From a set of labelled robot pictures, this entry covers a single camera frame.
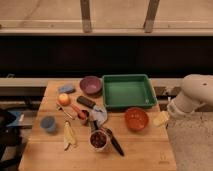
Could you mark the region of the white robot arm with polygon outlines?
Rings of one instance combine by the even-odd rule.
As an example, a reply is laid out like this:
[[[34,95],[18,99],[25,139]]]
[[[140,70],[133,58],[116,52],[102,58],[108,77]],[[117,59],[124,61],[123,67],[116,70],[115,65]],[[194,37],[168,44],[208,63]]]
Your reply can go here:
[[[213,106],[213,75],[190,74],[180,85],[180,93],[153,119],[156,127],[166,124],[171,118],[180,118],[195,112],[204,105]]]

